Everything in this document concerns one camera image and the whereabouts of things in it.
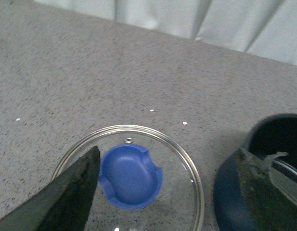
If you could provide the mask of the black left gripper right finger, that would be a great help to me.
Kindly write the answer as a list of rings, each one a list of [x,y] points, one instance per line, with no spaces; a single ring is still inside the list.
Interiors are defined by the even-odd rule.
[[[297,231],[295,182],[273,168],[276,152],[264,158],[239,148],[236,162],[241,194],[257,231]]]

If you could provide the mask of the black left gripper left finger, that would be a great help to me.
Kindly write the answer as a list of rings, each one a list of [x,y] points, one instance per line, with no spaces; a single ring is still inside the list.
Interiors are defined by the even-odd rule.
[[[39,193],[0,219],[0,231],[84,230],[100,162],[100,151],[94,146]]]

